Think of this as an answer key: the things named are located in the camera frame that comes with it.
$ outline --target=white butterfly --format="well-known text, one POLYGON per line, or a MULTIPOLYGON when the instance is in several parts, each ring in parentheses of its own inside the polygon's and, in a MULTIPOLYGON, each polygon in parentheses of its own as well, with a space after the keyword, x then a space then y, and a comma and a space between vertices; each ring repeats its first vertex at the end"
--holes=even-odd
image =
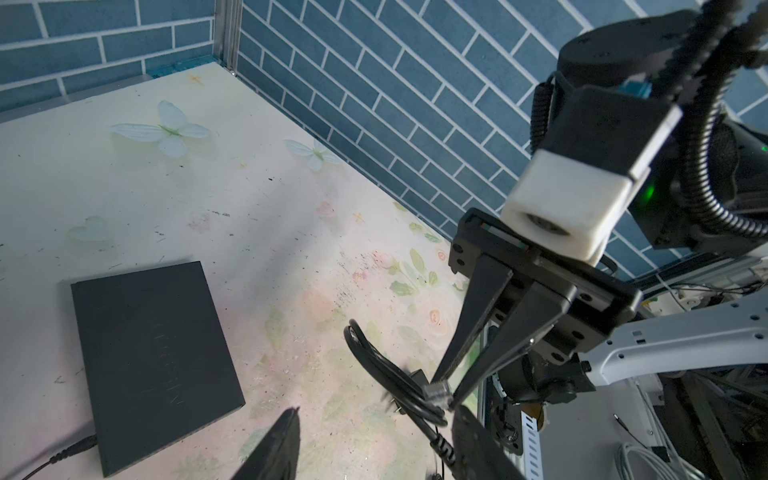
POLYGON ((304 157, 306 164, 309 165, 310 170, 313 172, 320 171, 320 168, 323 167, 323 160, 334 165, 342 163, 341 158, 331 153, 328 147, 317 140, 315 140, 314 148, 309 148, 293 140, 286 140, 285 142, 294 154, 304 157))
POLYGON ((205 138, 210 134, 207 128, 189 123, 184 112, 169 101, 157 104, 157 113, 160 125, 118 124, 112 126, 112 131, 131 140, 159 142, 157 148, 171 158, 181 158, 187 153, 182 137, 205 138))

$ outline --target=black device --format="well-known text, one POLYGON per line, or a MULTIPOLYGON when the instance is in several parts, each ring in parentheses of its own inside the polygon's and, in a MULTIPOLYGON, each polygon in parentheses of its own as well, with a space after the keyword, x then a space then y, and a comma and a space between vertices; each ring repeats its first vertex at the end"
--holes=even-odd
POLYGON ((245 405, 200 262, 71 289, 105 477, 245 405))

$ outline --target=black cable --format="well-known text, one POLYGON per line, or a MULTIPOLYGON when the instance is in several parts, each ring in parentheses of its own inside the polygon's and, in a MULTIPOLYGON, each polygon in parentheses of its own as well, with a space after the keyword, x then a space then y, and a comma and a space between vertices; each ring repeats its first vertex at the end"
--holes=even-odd
POLYGON ((709 0, 701 5, 686 37, 654 80, 651 97, 674 101, 718 46, 740 9, 740 0, 709 0))
POLYGON ((98 443, 98 440, 96 439, 96 435, 85 437, 80 442, 77 442, 71 446, 68 446, 66 449, 61 450, 56 455, 53 455, 46 463, 37 467, 35 470, 30 472, 27 476, 22 478, 22 480, 29 480, 35 473, 40 472, 43 468, 47 467, 48 465, 54 464, 56 462, 60 462, 65 458, 69 458, 73 455, 77 455, 78 453, 85 452, 86 450, 90 450, 94 448, 97 443, 98 443))
POLYGON ((760 44, 768 30, 768 2, 762 2, 746 23, 728 32, 702 67, 703 80, 680 126, 683 155, 680 186, 686 208, 708 230, 746 238, 768 237, 768 223, 735 214, 715 196, 710 180, 710 144, 720 119, 720 105, 745 52, 760 44))
MULTIPOLYGON (((350 320, 349 326, 344 329, 344 339, 360 365, 392 395, 409 416, 416 416, 438 426, 448 425, 445 412, 427 402, 421 387, 368 342, 355 320, 350 320)), ((427 429, 429 433, 425 432, 425 435, 432 441, 435 433, 428 426, 427 429)))

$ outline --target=white grout line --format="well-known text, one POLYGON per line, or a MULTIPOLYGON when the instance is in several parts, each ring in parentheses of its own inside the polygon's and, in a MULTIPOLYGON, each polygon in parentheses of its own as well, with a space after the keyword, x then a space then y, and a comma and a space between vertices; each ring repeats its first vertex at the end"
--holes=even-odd
POLYGON ((467 52, 469 51, 470 48, 472 48, 472 46, 475 44, 475 40, 477 40, 479 36, 480 36, 480 31, 475 30, 475 33, 472 35, 472 38, 469 39, 469 43, 467 44, 466 47, 464 47, 464 50, 462 50, 462 57, 465 57, 467 55, 467 52))
POLYGON ((187 20, 174 20, 172 22, 155 23, 152 25, 141 25, 134 27, 113 28, 111 30, 103 30, 99 32, 90 31, 87 33, 77 33, 74 35, 62 35, 61 37, 53 38, 36 38, 34 40, 16 41, 13 43, 5 43, 0 45, 0 51, 13 50, 16 48, 37 47, 39 45, 50 45, 53 43, 62 43, 71 40, 82 40, 84 38, 95 38, 96 36, 116 35, 120 33, 132 33, 134 31, 154 30, 156 28, 171 27, 174 25, 186 25, 189 23, 198 23, 204 20, 211 20, 213 17, 192 18, 187 20))
POLYGON ((753 108, 755 108, 757 105, 763 103, 766 99, 768 99, 768 94, 763 95, 762 97, 758 98, 757 100, 755 100, 751 104, 749 104, 746 107, 742 108, 737 115, 739 115, 739 116, 744 115, 748 111, 750 111, 753 108))
POLYGON ((110 61, 110 62, 108 62, 106 64, 97 63, 97 64, 94 64, 94 65, 89 65, 87 67, 74 68, 72 70, 67 70, 67 71, 58 71, 56 73, 47 74, 47 75, 41 75, 39 77, 34 77, 34 78, 26 78, 25 80, 13 81, 13 82, 7 83, 7 84, 0 84, 0 91, 10 90, 11 88, 24 87, 26 85, 36 84, 36 83, 38 83, 40 81, 54 80, 57 77, 68 77, 70 75, 86 73, 86 72, 94 71, 94 70, 101 70, 102 68, 105 68, 105 67, 114 67, 114 66, 117 66, 117 65, 125 65, 127 63, 131 63, 131 62, 139 61, 139 60, 141 60, 142 68, 144 68, 144 60, 147 59, 147 58, 160 57, 162 55, 168 55, 170 53, 178 53, 179 51, 191 50, 193 48, 204 47, 206 45, 212 45, 212 44, 213 44, 212 41, 203 41, 201 43, 196 43, 196 44, 193 44, 193 45, 186 45, 186 46, 184 46, 182 48, 176 48, 174 50, 154 51, 154 52, 152 52, 150 54, 141 55, 141 56, 138 56, 138 57, 122 58, 120 60, 110 61))
POLYGON ((585 33, 586 31, 594 30, 594 27, 592 24, 587 20, 587 17, 583 16, 580 11, 574 7, 570 0, 558 0, 558 3, 565 8, 565 11, 571 14, 571 17, 578 22, 579 25, 583 28, 580 34, 585 33))
POLYGON ((141 8, 139 8, 139 0, 134 0, 134 9, 136 10, 136 25, 141 25, 141 8))
POLYGON ((658 266, 656 263, 652 262, 652 261, 650 260, 650 258, 646 257, 646 256, 645 256, 645 253, 642 253, 642 252, 640 252, 640 251, 639 251, 639 249, 638 249, 638 248, 637 248, 635 245, 633 245, 633 244, 632 244, 632 243, 631 243, 629 240, 627 240, 626 238, 624 238, 624 236, 623 236, 621 233, 618 233, 616 230, 614 230, 614 235, 616 235, 616 237, 617 237, 619 240, 621 240, 622 242, 624 242, 624 244, 625 244, 625 245, 627 245, 627 246, 630 248, 630 250, 632 250, 633 252, 635 252, 637 255, 640 255, 640 257, 641 257, 643 260, 645 260, 646 262, 648 262, 648 263, 649 263, 649 264, 650 264, 650 265, 651 265, 651 266, 652 266, 654 269, 657 269, 657 268, 659 267, 659 266, 658 266))
POLYGON ((531 36, 531 31, 526 30, 523 36, 520 37, 520 40, 518 40, 515 46, 512 47, 512 50, 509 51, 509 54, 514 57, 515 54, 518 52, 518 50, 520 50, 520 47, 523 46, 523 43, 525 43, 525 41, 528 40, 528 37, 530 36, 531 36))
POLYGON ((518 100, 518 103, 517 103, 517 105, 518 105, 518 106, 520 106, 520 105, 524 104, 524 103, 525 103, 525 101, 526 101, 526 100, 528 100, 528 96, 529 96, 529 95, 531 95, 531 94, 533 93, 533 90, 535 90, 535 89, 536 89, 536 85, 537 85, 537 84, 533 84, 533 85, 531 85, 531 87, 528 89, 528 91, 526 91, 526 92, 523 94, 523 96, 522 96, 522 97, 520 97, 520 100, 518 100))
MULTIPOLYGON (((315 4, 315 3, 316 3, 316 0, 310 0, 310 1, 311 1, 313 4, 315 4)), ((352 2, 352 3, 354 3, 356 0, 347 0, 347 1, 348 1, 348 2, 352 2)), ((283 10, 283 11, 286 13, 286 15, 289 15, 289 16, 293 17, 293 14, 291 14, 290 12, 288 12, 288 11, 287 11, 285 8, 283 8, 281 5, 279 5, 279 4, 274 4, 274 5, 277 5, 277 7, 278 7, 278 8, 280 8, 281 10, 283 10)), ((353 35, 351 32, 349 32, 349 30, 346 30, 346 28, 345 28, 345 27, 343 27, 343 25, 340 25, 340 28, 342 28, 342 30, 343 30, 345 33, 347 33, 348 35, 352 36, 352 37, 353 37, 355 40, 359 41, 359 39, 357 39, 357 38, 356 38, 356 37, 355 37, 355 36, 354 36, 354 35, 353 35)), ((290 42, 290 41, 289 41, 289 40, 288 40, 286 37, 284 37, 284 36, 283 36, 283 34, 281 34, 280 32, 278 32, 277 30, 274 30, 274 29, 272 29, 271 27, 270 27, 270 30, 271 30, 271 32, 272 32, 272 33, 274 33, 275 35, 277 35, 278 37, 280 37, 282 40, 284 40, 284 41, 285 41, 285 42, 286 42, 288 45, 292 45, 292 46, 293 46, 293 43, 292 43, 292 42, 290 42)), ((316 39, 316 40, 317 40, 317 41, 318 41, 318 42, 319 42, 321 45, 324 45, 326 48, 330 48, 330 46, 328 46, 328 44, 326 44, 326 43, 325 43, 325 41, 324 41, 324 40, 322 40, 322 39, 321 39, 319 36, 317 36, 317 35, 316 35, 316 34, 315 34, 313 31, 310 31, 310 30, 308 30, 308 29, 307 29, 307 30, 305 30, 305 31, 306 31, 306 32, 308 32, 308 33, 310 33, 310 34, 313 36, 313 38, 315 38, 315 39, 316 39)), ((317 66, 314 60, 312 60, 312 59, 308 58, 306 55, 304 55, 304 53, 303 53, 303 52, 301 52, 301 51, 299 51, 299 52, 300 52, 300 54, 301 54, 301 55, 302 55, 302 56, 303 56, 303 57, 304 57, 304 58, 305 58, 305 59, 306 59, 306 60, 307 60, 309 63, 311 63, 311 64, 312 64, 312 65, 314 65, 314 66, 317 66)), ((376 55, 375 53, 371 52, 370 50, 367 50, 367 47, 365 47, 365 46, 364 46, 364 47, 363 47, 363 50, 362 50, 362 52, 363 52, 363 53, 367 52, 367 53, 369 53, 369 55, 373 55, 375 58, 377 58, 377 59, 378 59, 378 60, 379 60, 379 61, 380 61, 380 62, 381 62, 383 65, 384 65, 384 68, 386 68, 386 69, 387 69, 387 70, 388 70, 388 71, 389 71, 391 74, 395 75, 395 77, 397 77, 397 78, 398 78, 398 80, 400 80, 400 81, 401 81, 403 84, 406 84, 406 85, 408 84, 408 82, 407 82, 407 81, 404 79, 404 77, 403 77, 403 76, 401 76, 401 74, 400 74, 400 73, 398 73, 398 72, 397 72, 397 71, 395 71, 395 70, 392 70, 392 68, 391 68, 391 67, 389 67, 389 65, 388 65, 386 62, 384 62, 384 61, 383 61, 381 58, 379 58, 379 57, 378 57, 378 55, 376 55)), ((342 61, 342 63, 344 63, 344 64, 345 64, 345 65, 346 65, 348 68, 352 68, 351 64, 350 64, 350 63, 349 63, 349 62, 348 62, 348 61, 347 61, 345 58, 341 58, 341 57, 339 57, 339 59, 340 59, 340 60, 342 61)), ((366 82, 367 82, 367 83, 368 83, 368 84, 369 84, 369 85, 370 85, 372 88, 374 88, 375 90, 379 91, 379 92, 380 92, 382 95, 384 95, 384 97, 385 97, 387 100, 389 100, 389 101, 390 101, 390 102, 392 102, 393 104, 396 104, 396 103, 397 103, 397 102, 395 102, 395 101, 394 101, 394 100, 393 100, 393 99, 392 99, 390 96, 388 96, 386 93, 384 93, 384 92, 381 92, 381 89, 379 88, 379 86, 378 86, 378 85, 376 85, 376 84, 372 83, 372 82, 371 82, 371 81, 370 81, 368 78, 366 78, 366 77, 364 77, 364 76, 362 76, 362 75, 361 75, 360 77, 361 77, 361 78, 362 78, 364 81, 366 81, 366 82)), ((331 78, 331 77, 329 77, 329 78, 330 78, 330 79, 331 79, 331 80, 332 80, 332 81, 333 81, 335 84, 339 85, 339 87, 340 87, 340 88, 342 88, 343 90, 346 90, 346 89, 343 87, 343 85, 341 85, 341 84, 340 84, 340 83, 339 83, 339 82, 338 82, 338 81, 337 81, 335 78, 331 78)), ((450 84, 448 84, 448 82, 446 82, 446 87, 447 87, 447 88, 450 88, 450 89, 453 89, 453 87, 452 87, 450 84)), ((419 98, 421 98, 421 99, 422 99, 424 102, 427 102, 427 103, 429 103, 429 99, 428 99, 427 97, 425 97, 423 93, 421 93, 420 91, 417 91, 417 90, 415 90, 415 89, 411 89, 411 91, 412 91, 414 94, 416 94, 416 96, 418 96, 419 98)), ((477 143, 477 141, 476 141, 476 140, 475 140, 475 139, 474 139, 474 138, 473 138, 473 137, 472 137, 470 134, 468 134, 466 131, 464 131, 464 130, 463 130, 461 127, 459 127, 459 126, 455 125, 455 122, 453 122, 453 121, 451 120, 451 118, 450 118, 450 117, 448 117, 448 115, 446 115, 444 112, 442 112, 442 111, 440 111, 440 110, 437 110, 437 109, 435 109, 434 111, 435 111, 435 112, 436 112, 438 115, 440 115, 441 117, 443 117, 443 119, 445 119, 445 121, 446 121, 446 122, 448 122, 450 125, 452 125, 454 128, 456 128, 457 130, 461 131, 461 132, 462 132, 462 133, 463 133, 463 134, 464 134, 464 135, 465 135, 465 136, 466 136, 466 137, 467 137, 467 138, 468 138, 468 139, 469 139, 469 140, 470 140, 470 141, 471 141, 473 144, 475 144, 475 146, 476 146, 476 147, 480 148, 480 150, 481 150, 481 151, 483 151, 483 152, 484 152, 484 153, 485 153, 485 154, 486 154, 486 155, 487 155, 489 158, 491 158, 492 160, 494 160, 494 161, 497 163, 497 165, 498 165, 498 166, 500 166, 500 167, 502 167, 502 168, 506 169, 506 170, 507 170, 507 172, 508 172, 510 175, 512 175, 514 179, 516 179, 516 180, 518 179, 518 175, 517 175, 516 173, 512 172, 511 170, 509 170, 509 169, 508 169, 508 168, 507 168, 507 167, 504 165, 504 163, 503 163, 503 162, 501 162, 501 161, 500 161, 498 158, 496 158, 496 157, 495 157, 493 154, 491 154, 489 151, 485 150, 485 149, 484 149, 484 148, 483 148, 483 147, 482 147, 480 144, 478 144, 478 143, 477 143)), ((477 108, 473 109, 473 111, 474 111, 474 112, 475 112, 475 113, 476 113, 476 114, 477 114, 477 115, 478 115, 480 118, 482 118, 483 120, 485 120, 486 122, 488 122, 488 123, 489 123, 491 126, 495 126, 494 122, 492 122, 492 121, 491 121, 491 119, 490 119, 490 118, 488 118, 488 116, 487 116, 487 115, 485 115, 485 113, 484 113, 484 112, 480 111, 480 110, 479 110, 479 109, 477 109, 477 108)), ((407 116, 407 117, 408 117, 408 118, 409 118, 411 121, 413 121, 413 122, 414 122, 414 123, 416 123, 418 126, 420 126, 420 127, 423 129, 423 130, 425 130, 425 131, 426 131, 426 132, 427 132, 427 133, 428 133, 428 134, 429 134, 429 135, 430 135, 432 138, 434 138, 436 141, 440 142, 440 139, 438 139, 438 138, 437 138, 437 137, 436 137, 436 136, 435 136, 435 135, 434 135, 434 134, 433 134, 431 131, 429 131, 429 129, 425 128, 425 127, 422 125, 422 123, 421 123, 420 121, 416 120, 416 119, 415 119, 415 118, 414 118, 414 117, 413 117, 413 116, 412 116, 412 115, 411 115, 409 112, 405 112, 405 113, 406 113, 406 116, 407 116)), ((376 116, 376 117, 377 117, 379 120, 381 120, 381 121, 382 121, 384 124, 387 124, 387 122, 386 122, 386 121, 384 121, 384 120, 383 120, 381 117, 379 117, 377 114, 376 114, 375 116, 376 116)), ((400 134, 399 132, 397 132, 397 131, 395 131, 395 132, 396 132, 396 134, 397 134, 398 136, 400 136, 400 137, 403 137, 403 136, 402 136, 402 134, 400 134)), ((531 158, 531 155, 530 155, 530 154, 529 154, 529 153, 528 153, 528 152, 527 152, 525 149, 523 149, 523 148, 520 148, 520 146, 517 144, 517 142, 515 142, 514 140, 512 140, 512 138, 511 138, 511 137, 509 137, 509 135, 508 135, 508 134, 506 134, 506 132, 504 132, 504 131, 503 131, 503 130, 501 130, 501 129, 498 129, 498 132, 499 132, 499 134, 500 134, 502 137, 504 137, 504 138, 505 138, 507 141, 509 141, 509 142, 510 142, 510 144, 511 144, 513 147, 515 147, 515 148, 516 148, 516 149, 517 149, 517 150, 518 150, 518 151, 519 151, 521 154, 523 154, 523 156, 525 156, 525 157, 526 157, 526 158, 528 158, 528 159, 530 159, 530 158, 531 158)), ((418 148, 416 148, 414 145, 411 145, 411 147, 415 148, 415 149, 416 149, 416 150, 417 150, 417 151, 418 151, 418 152, 419 152, 421 155, 424 155, 424 157, 428 157, 428 156, 427 156, 427 155, 425 155, 423 152, 421 152, 421 151, 420 151, 418 148)), ((456 157, 459 157, 459 158, 461 157, 461 155, 457 155, 457 154, 456 154, 456 153, 455 153, 455 152, 454 152, 454 151, 453 151, 453 150, 452 150, 450 147, 448 147, 448 146, 446 146, 446 145, 444 145, 444 147, 445 147, 445 148, 446 148, 448 151, 450 151, 451 153, 453 153, 453 154, 454 154, 456 157)), ((470 168, 472 169, 472 171, 474 171, 474 172, 475 172, 477 175, 479 175, 480 177, 485 177, 484 175, 481 175, 481 174, 480 174, 480 173, 479 173, 477 170, 475 170, 473 167, 470 167, 470 168)), ((501 191, 500 191, 498 188, 497 188, 496 190, 499 192, 499 194, 501 194, 502 196, 505 196, 505 194, 504 194, 503 192, 501 192, 501 191)))
POLYGON ((40 5, 37 2, 32 2, 32 11, 35 13, 35 20, 38 21, 40 35, 43 38, 48 38, 48 28, 45 27, 45 20, 43 20, 43 14, 40 12, 40 5))
POLYGON ((637 0, 624 0, 624 3, 626 3, 627 7, 629 7, 629 9, 633 11, 634 14, 637 15, 638 17, 648 16, 648 14, 645 13, 645 10, 643 10, 643 8, 637 4, 637 0))
POLYGON ((104 39, 99 35, 96 37, 96 41, 98 41, 98 53, 101 56, 101 63, 107 63, 107 55, 104 53, 104 39))
POLYGON ((444 88, 445 88, 445 84, 441 84, 440 88, 437 89, 437 92, 435 93, 435 96, 432 97, 432 103, 433 104, 437 101, 437 98, 440 96, 440 94, 442 93, 444 88))

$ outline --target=blue tile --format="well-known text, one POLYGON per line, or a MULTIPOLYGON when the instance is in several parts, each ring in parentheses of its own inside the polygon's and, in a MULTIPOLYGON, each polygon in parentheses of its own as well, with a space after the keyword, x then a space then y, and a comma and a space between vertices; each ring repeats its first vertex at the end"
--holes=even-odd
POLYGON ((379 116, 393 127, 395 130, 405 135, 406 137, 411 134, 413 126, 415 125, 410 118, 406 117, 406 114, 402 113, 395 105, 389 100, 382 97, 379 100, 379 104, 376 105, 374 110, 379 116))
POLYGON ((580 11, 595 28, 637 17, 624 2, 571 0, 571 4, 576 7, 576 9, 580 11))
POLYGON ((643 235, 643 231, 640 230, 640 227, 637 225, 637 222, 635 222, 634 218, 627 212, 624 212, 624 215, 622 215, 618 223, 616 223, 616 231, 620 233, 622 237, 626 238, 627 242, 635 245, 638 250, 642 250, 650 245, 645 238, 645 235, 643 235))
POLYGON ((429 73, 429 70, 424 68, 407 51, 402 53, 402 57, 395 70, 427 98, 434 97, 442 84, 435 75, 429 73))
POLYGON ((307 87, 296 75, 272 58, 272 55, 264 54, 262 69, 304 103, 308 104, 310 102, 312 88, 307 87))
POLYGON ((448 240, 453 240, 453 237, 456 236, 456 232, 458 231, 458 225, 456 223, 451 222, 450 220, 441 228, 442 228, 442 231, 445 232, 446 235, 448 235, 448 240))
POLYGON ((349 143, 347 139, 342 137, 338 132, 333 132, 329 143, 341 153, 345 154, 351 161, 358 164, 366 173, 377 179, 381 185, 389 188, 395 195, 400 196, 406 191, 406 186, 403 182, 395 178, 375 161, 371 160, 368 155, 363 153, 362 150, 355 145, 349 143))
POLYGON ((496 193, 496 190, 491 188, 488 182, 475 175, 475 172, 468 168, 463 168, 456 175, 456 180, 491 208, 499 208, 504 203, 504 197, 496 193))
POLYGON ((432 0, 423 18, 458 51, 463 51, 475 34, 475 29, 445 0, 432 0))
POLYGON ((656 263, 656 266, 659 268, 664 268, 665 266, 669 265, 670 263, 679 262, 680 259, 677 258, 677 255, 670 252, 669 250, 646 250, 643 252, 648 259, 656 263))
POLYGON ((331 133, 331 127, 324 122, 320 117, 315 115, 309 108, 301 104, 292 95, 286 93, 285 100, 283 100, 283 106, 290 113, 294 114, 304 124, 314 130, 320 137, 328 138, 328 134, 331 133))
POLYGON ((64 89, 68 94, 74 94, 76 91, 88 90, 93 87, 110 84, 126 78, 138 77, 141 75, 141 62, 133 61, 114 67, 106 67, 100 70, 87 71, 85 73, 70 75, 64 77, 64 89))
POLYGON ((765 131, 766 125, 768 125, 768 101, 763 100, 752 110, 741 115, 741 120, 749 127, 765 131))
POLYGON ((376 11, 379 10, 379 5, 381 5, 382 0, 359 0, 359 2, 366 8, 366 10, 375 15, 376 11))
POLYGON ((339 13, 339 5, 341 5, 341 0, 317 0, 317 3, 319 3, 320 6, 326 10, 326 12, 330 13, 331 16, 335 18, 336 14, 339 13))
POLYGON ((424 178, 431 181, 444 194, 451 197, 457 204, 461 205, 469 199, 467 190, 464 190, 461 185, 457 184, 451 177, 442 173, 435 165, 427 165, 427 168, 424 169, 422 175, 424 178))
POLYGON ((0 90, 0 111, 12 110, 60 97, 56 80, 41 81, 40 83, 25 85, 24 87, 0 90))
POLYGON ((696 0, 637 0, 637 4, 649 15, 664 15, 683 8, 699 9, 696 0))
POLYGON ((373 114, 368 112, 356 100, 348 97, 344 102, 343 110, 411 167, 419 170, 427 163, 426 158, 422 157, 419 152, 408 145, 408 142, 400 138, 379 119, 375 118, 373 114))
POLYGON ((491 125, 476 114, 461 98, 444 88, 435 101, 435 106, 444 111, 456 124, 477 141, 483 141, 491 133, 491 125))
POLYGON ((272 7, 270 25, 293 43, 294 47, 304 52, 304 55, 314 60, 318 65, 322 63, 326 48, 287 13, 272 7))
POLYGON ((443 138, 451 131, 451 125, 431 105, 419 96, 393 73, 379 63, 372 55, 363 54, 360 63, 360 73, 381 88, 404 110, 408 111, 418 122, 433 134, 443 138))
POLYGON ((0 84, 101 63, 96 38, 0 51, 0 84))
POLYGON ((349 93, 354 95, 363 104, 372 107, 379 97, 376 91, 365 79, 354 70, 347 67, 343 61, 339 60, 333 53, 328 54, 324 70, 344 86, 349 93))
POLYGON ((339 20, 362 43, 368 45, 373 53, 389 65, 394 65, 402 48, 352 2, 344 4, 339 20))
POLYGON ((531 125, 523 120, 518 112, 512 110, 493 90, 489 88, 485 91, 476 105, 519 145, 528 141, 531 136, 531 125))
POLYGON ((500 172, 498 175, 496 175, 496 178, 493 179, 492 183, 501 190, 502 192, 505 192, 507 195, 509 195, 509 192, 512 191, 512 188, 515 186, 515 184, 518 181, 512 178, 512 175, 508 174, 505 171, 500 172))
POLYGON ((362 47, 311 3, 306 5, 303 22, 318 37, 322 38, 334 52, 346 58, 350 63, 357 62, 362 47))
POLYGON ((437 207, 441 212, 448 215, 448 218, 458 223, 459 219, 464 215, 464 210, 457 207, 453 202, 448 200, 443 195, 438 195, 433 201, 432 205, 437 207))
POLYGON ((156 68, 167 67, 169 65, 182 64, 186 68, 191 68, 186 62, 200 59, 203 63, 210 63, 213 59, 210 58, 213 53, 213 45, 205 45, 203 47, 189 48, 188 50, 176 51, 165 55, 158 55, 157 57, 148 58, 144 61, 144 66, 147 67, 147 73, 156 68))
POLYGON ((298 53, 296 53, 296 57, 293 59, 293 67, 291 69, 306 80, 306 83, 312 85, 318 92, 325 95, 328 100, 336 105, 341 105, 344 91, 339 88, 339 85, 333 83, 333 80, 328 78, 326 74, 310 64, 298 53))
POLYGON ((536 37, 529 35, 523 45, 515 52, 515 60, 520 62, 525 70, 536 77, 536 80, 544 81, 553 71, 557 70, 558 60, 542 45, 536 37))
POLYGON ((654 268, 646 262, 640 255, 637 255, 621 239, 616 239, 605 247, 605 251, 613 257, 618 263, 624 266, 633 276, 642 275, 654 268))
POLYGON ((419 198, 413 192, 409 191, 402 196, 402 199, 408 203, 408 205, 415 208, 425 219, 431 221, 435 225, 442 225, 445 221, 445 215, 435 210, 432 205, 419 198))
POLYGON ((141 24, 187 20, 188 18, 212 17, 214 2, 211 0, 139 0, 141 24))
POLYGON ((275 58, 279 58, 286 64, 290 61, 293 47, 284 42, 282 38, 275 35, 261 20, 248 12, 243 12, 243 23, 241 28, 248 35, 253 37, 254 40, 258 41, 261 46, 275 58))
POLYGON ((558 50, 581 31, 581 25, 558 0, 511 0, 510 3, 558 50))
POLYGON ((373 140, 368 134, 363 134, 358 145, 366 152, 379 161, 381 165, 389 168, 389 165, 395 159, 395 156, 389 153, 379 142, 373 140))
POLYGON ((379 18, 456 90, 467 98, 477 95, 482 81, 396 2, 387 1, 379 18))
POLYGON ((389 171, 394 173, 400 180, 404 181, 411 190, 419 192, 424 198, 432 198, 432 196, 437 193, 437 190, 435 190, 432 185, 426 183, 419 174, 408 168, 408 166, 400 160, 395 161, 389 171))
POLYGON ((240 36, 240 53, 253 60, 258 65, 261 63, 261 47, 245 35, 240 36))
POLYGON ((757 73, 754 70, 742 68, 733 79, 725 101, 732 109, 740 111, 766 93, 768 93, 768 86, 760 80, 757 73))
POLYGON ((304 6, 305 0, 277 0, 285 7, 288 12, 291 12, 294 17, 301 17, 301 9, 304 6))
POLYGON ((462 166, 462 161, 456 158, 454 154, 447 151, 440 143, 435 141, 421 128, 417 128, 411 137, 411 143, 419 150, 431 158, 433 162, 440 165, 445 171, 455 173, 462 166))
POLYGON ((40 37, 40 28, 32 5, 0 6, 0 43, 40 37))
POLYGON ((172 47, 170 27, 105 35, 103 42, 107 61, 170 50, 172 47))
POLYGON ((254 67, 245 58, 240 58, 237 62, 237 73, 243 75, 256 85, 261 91, 269 95, 278 104, 283 100, 283 87, 280 87, 272 79, 263 74, 258 68, 254 67))
POLYGON ((176 25, 176 48, 210 40, 210 20, 176 25))
POLYGON ((136 25, 133 0, 42 2, 39 5, 51 37, 136 25))
POLYGON ((336 110, 330 103, 323 100, 319 95, 315 95, 312 102, 312 109, 320 116, 325 118, 335 129, 351 138, 353 141, 360 135, 360 129, 347 117, 336 110))
POLYGON ((256 15, 259 15, 266 22, 266 16, 270 12, 270 0, 243 0, 243 4, 256 12, 256 15))
POLYGON ((531 87, 531 82, 483 37, 477 37, 466 58, 512 101, 531 87))
POLYGON ((483 177, 490 178, 500 168, 488 155, 477 148, 462 132, 455 131, 445 142, 463 161, 472 165, 483 177))
POLYGON ((469 13, 491 36, 506 49, 511 51, 525 33, 515 17, 496 0, 456 0, 458 6, 469 13))
POLYGON ((518 177, 523 174, 525 168, 528 166, 527 157, 520 153, 520 150, 515 148, 499 133, 493 134, 493 136, 485 142, 485 149, 491 152, 491 155, 496 157, 496 160, 502 162, 518 177))

